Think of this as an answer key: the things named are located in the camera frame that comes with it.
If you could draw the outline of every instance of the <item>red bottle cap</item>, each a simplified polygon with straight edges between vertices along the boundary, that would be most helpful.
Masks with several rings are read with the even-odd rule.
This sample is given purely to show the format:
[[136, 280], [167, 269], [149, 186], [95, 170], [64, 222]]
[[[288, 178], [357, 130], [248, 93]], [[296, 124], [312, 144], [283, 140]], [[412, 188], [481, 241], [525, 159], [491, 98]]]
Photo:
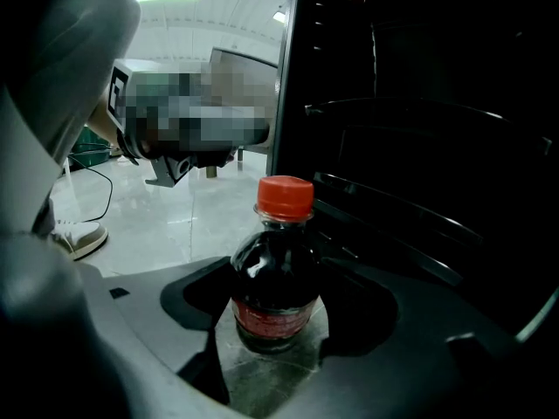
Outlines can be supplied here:
[[284, 220], [306, 219], [312, 213], [314, 187], [311, 182], [287, 175], [260, 179], [258, 211]]

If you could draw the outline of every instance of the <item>bottle label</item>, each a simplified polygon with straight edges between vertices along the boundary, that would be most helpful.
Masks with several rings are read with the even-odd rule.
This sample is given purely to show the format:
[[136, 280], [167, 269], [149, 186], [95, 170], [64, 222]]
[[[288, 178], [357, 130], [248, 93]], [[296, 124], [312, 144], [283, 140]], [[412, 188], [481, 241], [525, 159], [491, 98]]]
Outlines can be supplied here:
[[268, 339], [281, 339], [295, 335], [311, 317], [316, 299], [306, 306], [288, 311], [263, 313], [233, 299], [233, 313], [238, 323], [249, 333]]

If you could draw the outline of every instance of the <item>glossy floor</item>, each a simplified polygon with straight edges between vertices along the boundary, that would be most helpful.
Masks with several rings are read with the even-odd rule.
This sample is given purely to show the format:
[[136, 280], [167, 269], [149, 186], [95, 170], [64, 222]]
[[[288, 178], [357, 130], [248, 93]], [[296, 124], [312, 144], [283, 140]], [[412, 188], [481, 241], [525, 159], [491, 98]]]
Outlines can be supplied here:
[[[252, 207], [266, 156], [244, 153], [206, 178], [193, 169], [173, 189], [147, 185], [151, 165], [116, 159], [92, 167], [113, 181], [113, 197], [100, 220], [108, 229], [105, 245], [83, 262], [105, 277], [151, 271], [212, 256], [231, 255], [258, 225]], [[88, 170], [63, 175], [54, 185], [57, 219], [79, 222], [99, 216], [107, 205], [109, 183]]]

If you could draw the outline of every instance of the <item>sneaker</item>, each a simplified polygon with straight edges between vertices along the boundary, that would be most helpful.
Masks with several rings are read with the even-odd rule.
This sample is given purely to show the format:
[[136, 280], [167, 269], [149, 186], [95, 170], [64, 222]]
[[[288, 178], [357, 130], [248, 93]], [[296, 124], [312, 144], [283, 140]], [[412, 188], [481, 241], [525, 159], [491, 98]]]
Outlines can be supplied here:
[[107, 240], [108, 231], [98, 222], [57, 221], [51, 236], [75, 261], [100, 248]]

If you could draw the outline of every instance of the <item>black cable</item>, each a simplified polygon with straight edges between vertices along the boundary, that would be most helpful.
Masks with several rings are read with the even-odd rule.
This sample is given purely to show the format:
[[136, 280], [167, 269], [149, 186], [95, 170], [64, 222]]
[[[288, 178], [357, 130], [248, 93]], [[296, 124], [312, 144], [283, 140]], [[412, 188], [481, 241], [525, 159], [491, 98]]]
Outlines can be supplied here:
[[113, 181], [112, 181], [110, 178], [108, 178], [106, 175], [103, 175], [101, 172], [98, 172], [98, 171], [96, 171], [96, 170], [94, 170], [94, 169], [90, 169], [89, 167], [85, 166], [81, 161], [79, 161], [79, 160], [74, 156], [74, 155], [79, 155], [79, 154], [81, 154], [81, 152], [76, 152], [76, 153], [74, 153], [74, 154], [69, 154], [69, 155], [68, 155], [68, 158], [71, 158], [72, 160], [74, 160], [74, 161], [75, 161], [76, 163], [78, 163], [83, 169], [90, 170], [91, 172], [94, 172], [95, 174], [99, 174], [101, 177], [106, 178], [106, 179], [108, 180], [109, 184], [111, 185], [111, 190], [110, 190], [110, 192], [109, 192], [109, 194], [108, 194], [107, 206], [106, 206], [106, 208], [105, 208], [105, 211], [103, 211], [103, 214], [101, 214], [99, 217], [94, 217], [93, 219], [88, 219], [88, 220], [84, 221], [84, 222], [92, 222], [92, 221], [94, 221], [94, 220], [99, 220], [99, 219], [101, 219], [104, 215], [106, 215], [106, 213], [107, 213], [107, 211], [108, 211], [108, 207], [109, 207], [109, 205], [111, 204], [111, 197], [113, 196]]
[[107, 144], [103, 144], [103, 143], [77, 143], [77, 144], [74, 144], [73, 146], [74, 147], [76, 147], [76, 146], [101, 146], [103, 148], [109, 148], [109, 149], [111, 148]]
[[107, 146], [105, 148], [80, 150], [79, 152], [71, 152], [70, 155], [89, 154], [91, 152], [107, 152], [109, 150], [114, 150], [114, 148], [110, 148], [109, 146]]

